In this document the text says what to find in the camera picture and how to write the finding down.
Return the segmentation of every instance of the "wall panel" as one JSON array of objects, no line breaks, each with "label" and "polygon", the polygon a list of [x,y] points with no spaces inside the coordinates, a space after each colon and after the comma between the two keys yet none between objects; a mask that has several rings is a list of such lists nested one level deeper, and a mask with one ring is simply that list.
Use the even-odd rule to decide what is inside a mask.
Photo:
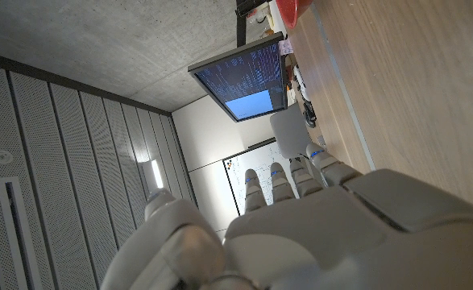
[{"label": "wall panel", "polygon": [[11,79],[59,288],[96,288],[48,84]]},{"label": "wall panel", "polygon": [[[139,121],[141,122],[141,128],[143,130],[143,137],[145,139],[145,143],[147,144],[149,158],[150,160],[155,160],[157,162],[157,167],[160,170],[161,180],[163,181],[163,186],[169,189],[170,184],[168,183],[166,171],[164,170],[163,159],[161,157],[159,145],[157,145],[156,133],[154,132],[150,115],[146,110],[138,109],[138,116]],[[154,180],[149,176],[147,176],[147,178],[152,182],[152,185],[149,186],[152,186],[153,188],[157,187],[153,173],[152,178],[154,178]]]},{"label": "wall panel", "polygon": [[139,227],[144,221],[144,211],[147,201],[132,150],[129,133],[127,132],[127,125],[123,117],[122,107],[120,103],[116,101],[106,99],[103,101],[116,152],[118,153],[118,160],[120,168],[122,169],[127,195],[131,203],[132,213],[134,214],[136,227]]},{"label": "wall panel", "polygon": [[166,177],[168,178],[168,183],[170,184],[170,192],[175,198],[182,198],[179,181],[175,173],[175,168],[173,167],[172,156],[170,154],[170,149],[168,148],[168,142],[166,141],[161,118],[158,114],[152,112],[150,112],[150,118],[152,120],[154,132],[156,133],[159,151],[161,152],[161,157],[163,158],[164,170],[166,171]]},{"label": "wall panel", "polygon": [[100,180],[113,219],[116,240],[121,246],[135,231],[135,222],[114,150],[106,112],[100,97],[81,93],[81,100],[93,151],[98,162]]},{"label": "wall panel", "polygon": [[[131,137],[139,176],[141,180],[146,180],[145,175],[143,174],[142,163],[149,161],[150,158],[148,157],[147,145],[145,144],[141,124],[139,123],[138,112],[135,107],[125,104],[122,105],[122,109],[127,123],[127,129],[129,130],[129,136]],[[145,197],[148,197],[149,191],[147,182],[142,182],[142,184],[145,191]]]},{"label": "wall panel", "polygon": [[[44,244],[43,231],[39,223],[39,215],[37,213],[34,193],[32,192],[31,180],[28,175],[12,96],[10,95],[6,72],[2,69],[0,69],[0,150],[8,151],[13,155],[13,160],[10,164],[0,164],[0,177],[17,176],[19,178],[23,191],[24,206],[30,220],[31,236],[41,282],[45,289],[53,289],[54,283],[48,262],[48,253]],[[8,246],[6,227],[3,222],[0,204],[0,286],[2,289],[16,289],[17,280]]]},{"label": "wall panel", "polygon": [[59,85],[51,88],[92,262],[97,279],[102,282],[117,248],[81,100],[76,90]]},{"label": "wall panel", "polygon": [[180,162],[179,150],[177,150],[177,145],[172,130],[172,124],[170,123],[170,118],[162,115],[160,116],[160,118],[161,123],[163,124],[164,136],[166,137],[166,142],[168,143],[168,148],[170,149],[173,169],[175,170],[177,181],[179,182],[180,194],[182,195],[182,198],[191,201],[192,198],[189,193],[188,182],[186,181],[185,172],[182,168],[182,163]]}]

